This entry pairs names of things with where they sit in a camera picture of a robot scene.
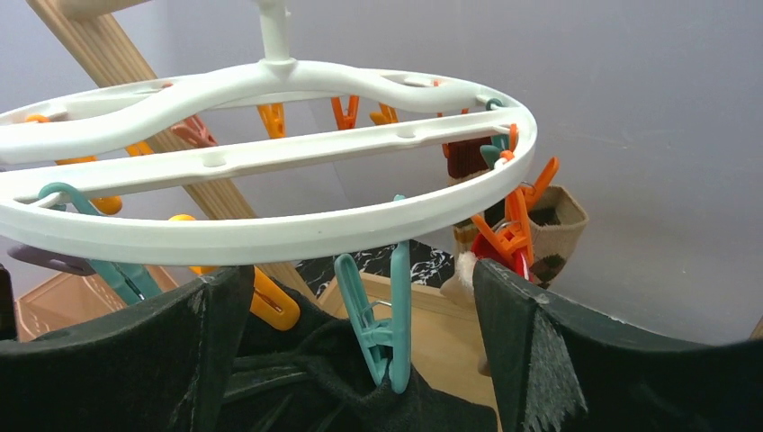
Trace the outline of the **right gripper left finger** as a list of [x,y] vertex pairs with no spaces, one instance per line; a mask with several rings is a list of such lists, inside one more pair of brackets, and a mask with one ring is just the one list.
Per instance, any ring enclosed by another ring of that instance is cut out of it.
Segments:
[[225,267],[30,342],[1,344],[4,431],[211,431],[253,297]]

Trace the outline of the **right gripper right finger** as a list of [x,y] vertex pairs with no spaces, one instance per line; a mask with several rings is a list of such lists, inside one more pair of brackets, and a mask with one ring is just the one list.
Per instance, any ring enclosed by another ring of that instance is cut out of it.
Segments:
[[759,431],[762,343],[662,336],[485,259],[476,309],[506,431]]

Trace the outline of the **white round clip hanger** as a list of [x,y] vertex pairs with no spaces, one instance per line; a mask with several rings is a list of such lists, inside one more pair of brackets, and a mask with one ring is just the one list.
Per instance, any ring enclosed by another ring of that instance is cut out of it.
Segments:
[[[99,88],[4,112],[1,232],[59,253],[163,266],[235,266],[324,257],[412,239],[464,220],[519,186],[531,165],[537,123],[516,99],[470,81],[418,72],[297,60],[282,1],[259,5],[264,57],[189,76]],[[72,158],[156,137],[207,110],[359,95],[420,113],[418,121],[335,130],[73,164]],[[509,133],[515,150],[462,184],[341,211],[263,219],[120,219],[55,211],[39,197],[52,182],[88,197],[134,194],[236,176]]]

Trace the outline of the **orange clothes peg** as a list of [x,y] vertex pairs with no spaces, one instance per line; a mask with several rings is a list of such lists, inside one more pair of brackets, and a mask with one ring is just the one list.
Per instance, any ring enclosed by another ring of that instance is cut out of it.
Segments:
[[301,317],[301,308],[279,285],[257,266],[254,272],[254,293],[249,310],[272,328],[292,329]]

